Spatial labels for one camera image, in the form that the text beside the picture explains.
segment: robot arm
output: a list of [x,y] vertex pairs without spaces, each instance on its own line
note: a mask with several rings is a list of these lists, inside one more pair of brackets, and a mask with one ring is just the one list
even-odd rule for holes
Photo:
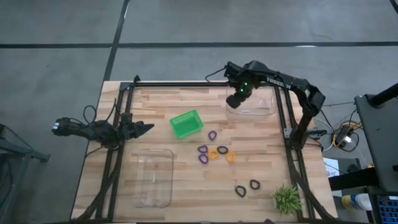
[[293,91],[303,109],[303,116],[290,136],[290,144],[293,149],[302,149],[307,140],[307,128],[311,119],[316,116],[325,96],[319,89],[311,85],[307,80],[295,78],[269,69],[258,61],[252,61],[239,67],[228,62],[224,77],[228,79],[228,85],[235,89],[235,94],[227,97],[226,102],[232,108],[237,108],[242,102],[251,96],[253,88],[259,88],[264,83],[286,88]]

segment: green bin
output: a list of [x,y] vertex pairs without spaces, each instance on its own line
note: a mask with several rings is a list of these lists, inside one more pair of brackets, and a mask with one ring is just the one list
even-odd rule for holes
[[177,138],[185,138],[203,128],[203,123],[196,110],[186,112],[170,119],[170,124]]

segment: potted plant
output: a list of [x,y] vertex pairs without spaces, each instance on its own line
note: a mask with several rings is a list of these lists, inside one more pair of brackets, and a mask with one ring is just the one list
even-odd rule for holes
[[273,201],[276,209],[282,214],[291,214],[297,210],[301,210],[301,201],[299,198],[299,191],[296,187],[279,187],[274,196]]

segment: gray floor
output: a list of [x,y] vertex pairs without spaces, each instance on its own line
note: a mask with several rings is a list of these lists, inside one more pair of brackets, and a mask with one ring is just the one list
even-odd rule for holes
[[[0,44],[110,43],[122,3],[0,0]],[[398,15],[388,0],[132,0],[121,42],[398,41],[397,27]],[[47,164],[31,163],[14,223],[68,219],[87,141],[56,137],[50,130],[55,119],[81,118],[85,105],[97,104],[109,52],[0,49],[0,123],[51,154]],[[111,80],[132,80],[134,75],[143,80],[201,80],[227,61],[259,60],[308,79],[326,95],[328,105],[396,83],[397,52],[398,47],[119,49]],[[335,124],[354,105],[323,110]],[[357,157],[363,165],[371,164],[365,137],[358,134],[356,151],[332,148],[324,156]],[[339,215],[366,221],[362,213],[339,209]]]

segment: wooden table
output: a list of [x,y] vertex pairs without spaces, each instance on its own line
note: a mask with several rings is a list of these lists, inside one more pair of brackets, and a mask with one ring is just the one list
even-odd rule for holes
[[[114,98],[117,98],[119,84],[120,82],[104,83],[97,119],[105,119],[109,114]],[[269,98],[274,95],[271,87],[257,91]],[[296,96],[291,96],[295,116],[299,119],[302,115],[301,107]],[[226,97],[226,87],[135,87],[131,110],[133,120],[153,123],[155,127],[145,135],[126,143],[114,221],[263,222],[266,218],[273,221],[297,220],[295,215],[280,215],[272,203],[276,188],[283,183],[290,184],[277,108],[269,116],[238,116],[227,111]],[[204,128],[187,138],[177,139],[169,119],[194,109],[198,111]],[[211,130],[218,132],[213,142],[207,136]],[[229,164],[224,157],[220,157],[207,165],[201,164],[198,161],[197,147],[203,144],[210,147],[229,147],[236,155],[236,162]],[[91,142],[88,152],[98,146],[97,142]],[[132,195],[136,177],[136,156],[142,149],[170,149],[174,153],[172,200],[167,208],[134,206]],[[312,192],[328,212],[336,217],[319,147],[305,146],[303,156]],[[72,218],[78,217],[98,193],[105,158],[105,149],[86,158]],[[251,179],[261,182],[260,190],[250,189]],[[247,188],[244,198],[236,195],[236,184]]]

